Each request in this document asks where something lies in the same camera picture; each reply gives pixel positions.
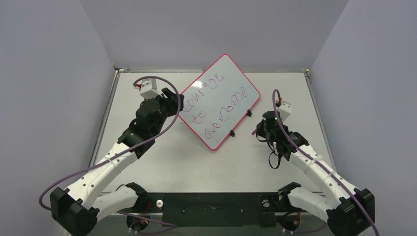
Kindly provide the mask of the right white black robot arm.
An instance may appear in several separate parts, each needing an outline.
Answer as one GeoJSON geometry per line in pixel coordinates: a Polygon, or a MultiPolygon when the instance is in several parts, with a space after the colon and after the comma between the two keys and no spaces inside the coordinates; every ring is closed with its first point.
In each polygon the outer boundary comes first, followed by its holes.
{"type": "Polygon", "coordinates": [[[279,160],[285,159],[299,168],[323,193],[312,193],[292,182],[278,191],[278,205],[288,211],[304,210],[324,221],[335,236],[358,236],[375,225],[375,197],[368,189],[358,189],[316,153],[297,132],[290,132],[274,111],[267,111],[256,126],[279,160]]]}

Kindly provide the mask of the pink framed whiteboard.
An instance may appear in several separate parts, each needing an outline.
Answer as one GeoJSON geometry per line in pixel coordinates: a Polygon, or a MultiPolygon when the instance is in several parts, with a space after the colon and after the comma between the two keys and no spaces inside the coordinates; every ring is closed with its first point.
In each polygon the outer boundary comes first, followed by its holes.
{"type": "Polygon", "coordinates": [[[183,92],[181,120],[210,150],[217,150],[261,94],[234,60],[223,54],[183,92]]]}

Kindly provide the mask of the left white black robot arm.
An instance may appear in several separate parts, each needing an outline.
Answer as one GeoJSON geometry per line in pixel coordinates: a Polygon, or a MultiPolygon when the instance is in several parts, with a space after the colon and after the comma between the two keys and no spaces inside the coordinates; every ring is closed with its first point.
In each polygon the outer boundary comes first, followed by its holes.
{"type": "Polygon", "coordinates": [[[136,162],[167,129],[168,117],[178,118],[183,97],[168,88],[145,99],[136,118],[114,143],[109,152],[65,189],[50,194],[52,218],[72,236],[86,236],[101,219],[126,208],[141,211],[146,207],[146,191],[135,183],[107,195],[102,191],[129,165],[136,162]]]}

